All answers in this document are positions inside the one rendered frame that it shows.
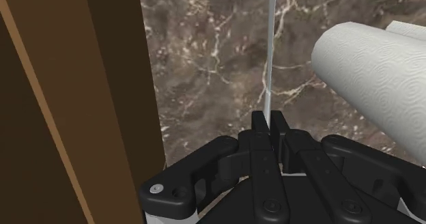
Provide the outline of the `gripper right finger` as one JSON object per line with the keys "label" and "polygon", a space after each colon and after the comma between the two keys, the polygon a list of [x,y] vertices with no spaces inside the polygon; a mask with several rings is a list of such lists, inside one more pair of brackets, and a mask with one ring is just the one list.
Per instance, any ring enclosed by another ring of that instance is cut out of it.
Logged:
{"label": "gripper right finger", "polygon": [[340,135],[316,141],[280,111],[270,134],[284,173],[305,173],[333,224],[426,224],[426,169]]}

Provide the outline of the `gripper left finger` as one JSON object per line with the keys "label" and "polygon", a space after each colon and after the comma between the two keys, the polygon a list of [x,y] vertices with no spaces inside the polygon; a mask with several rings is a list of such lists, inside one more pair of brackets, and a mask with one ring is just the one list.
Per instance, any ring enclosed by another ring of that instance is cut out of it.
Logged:
{"label": "gripper left finger", "polygon": [[219,136],[142,183],[141,209],[174,220],[189,218],[248,176],[255,224],[289,224],[290,209],[262,111],[237,138]]}

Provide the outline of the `thin silver blade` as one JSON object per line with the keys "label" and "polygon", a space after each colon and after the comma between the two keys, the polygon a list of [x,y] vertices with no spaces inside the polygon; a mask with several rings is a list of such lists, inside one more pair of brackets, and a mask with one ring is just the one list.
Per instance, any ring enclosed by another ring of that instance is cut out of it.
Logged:
{"label": "thin silver blade", "polygon": [[275,16],[276,0],[268,0],[268,39],[267,39],[267,60],[265,75],[265,102],[264,116],[267,125],[270,125],[270,108],[271,108],[271,83],[272,83],[272,62],[274,52],[274,16]]}

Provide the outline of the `brown wooden cabinet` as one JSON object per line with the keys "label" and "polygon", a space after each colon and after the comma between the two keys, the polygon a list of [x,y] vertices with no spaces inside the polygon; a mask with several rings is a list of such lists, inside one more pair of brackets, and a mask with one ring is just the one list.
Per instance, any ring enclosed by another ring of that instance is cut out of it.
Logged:
{"label": "brown wooden cabinet", "polygon": [[0,13],[89,224],[145,224],[165,166],[140,0],[0,0]]}

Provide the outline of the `white paper towel roll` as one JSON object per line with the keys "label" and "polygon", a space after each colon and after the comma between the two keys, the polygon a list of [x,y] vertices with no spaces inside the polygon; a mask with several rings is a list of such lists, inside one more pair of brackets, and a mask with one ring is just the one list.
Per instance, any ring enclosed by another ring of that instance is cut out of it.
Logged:
{"label": "white paper towel roll", "polygon": [[426,27],[421,25],[393,20],[386,27],[386,30],[392,33],[426,41]]}
{"label": "white paper towel roll", "polygon": [[316,76],[426,165],[426,41],[346,22],[314,44]]}

